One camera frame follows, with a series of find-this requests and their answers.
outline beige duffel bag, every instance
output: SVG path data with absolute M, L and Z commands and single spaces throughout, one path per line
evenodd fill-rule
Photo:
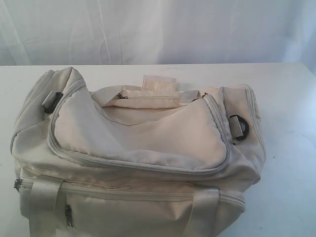
M 11 151 L 31 237 L 213 237 L 265 162 L 247 85 L 176 92 L 146 76 L 89 92 L 73 68 L 38 80 Z

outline white curtain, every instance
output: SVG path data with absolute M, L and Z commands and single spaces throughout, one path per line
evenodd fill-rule
M 0 65 L 303 62 L 316 0 L 0 0 Z

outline white tabletop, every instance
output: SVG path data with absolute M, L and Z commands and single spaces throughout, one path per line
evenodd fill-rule
M 66 66 L 0 67 L 0 236 L 27 237 L 9 142 L 24 98 L 47 70 Z M 261 112 L 267 162 L 245 193 L 244 214 L 221 237 L 316 235 L 316 78 L 300 63 L 74 66 L 88 88 L 142 83 L 143 74 L 177 78 L 180 89 L 247 83 Z

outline white table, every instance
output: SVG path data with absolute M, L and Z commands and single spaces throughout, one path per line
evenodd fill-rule
M 47 70 L 66 66 L 0 67 L 0 236 L 27 237 L 9 142 L 24 98 Z M 245 194 L 246 212 L 221 237 L 316 236 L 316 78 L 300 63 L 74 66 L 88 88 L 141 84 L 143 74 L 177 78 L 181 89 L 247 83 L 261 112 L 267 162 Z

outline fabric backdrop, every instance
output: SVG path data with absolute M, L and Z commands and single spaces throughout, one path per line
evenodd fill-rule
M 303 62 L 316 0 L 0 0 L 0 65 Z

